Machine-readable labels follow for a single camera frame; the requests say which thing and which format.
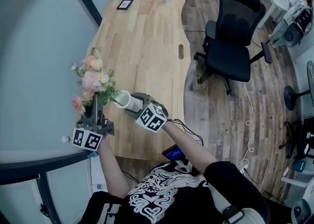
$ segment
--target white cup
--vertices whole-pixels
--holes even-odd
[[[117,102],[114,102],[114,105],[120,109],[128,109],[134,112],[138,112],[143,108],[143,102],[139,99],[136,99],[130,95],[126,90],[120,90],[119,95],[115,98]]]

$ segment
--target flower bouquet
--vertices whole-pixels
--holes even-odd
[[[84,87],[83,97],[75,96],[72,99],[74,109],[83,115],[85,107],[93,105],[95,94],[99,96],[101,105],[105,106],[108,102],[114,101],[118,91],[114,88],[113,71],[110,70],[108,73],[103,71],[103,60],[98,50],[95,49],[94,55],[88,56],[82,62],[82,67],[73,63],[71,70],[78,76],[78,84]]]

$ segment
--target black t-shirt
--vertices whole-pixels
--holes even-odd
[[[270,211],[260,192],[230,162],[210,164],[205,175],[188,161],[152,169],[125,199],[94,193],[81,224],[211,223],[222,224],[208,183],[233,206],[253,208],[268,224]]]

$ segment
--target black and white marker cube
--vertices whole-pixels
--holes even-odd
[[[95,132],[84,130],[83,128],[75,128],[73,130],[72,144],[90,151],[97,151],[103,136]]]
[[[150,103],[138,117],[136,123],[151,132],[158,132],[166,121],[167,118],[162,112],[162,108]]]

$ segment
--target chair backrest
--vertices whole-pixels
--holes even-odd
[[[219,0],[216,37],[249,46],[254,30],[265,14],[260,0]]]

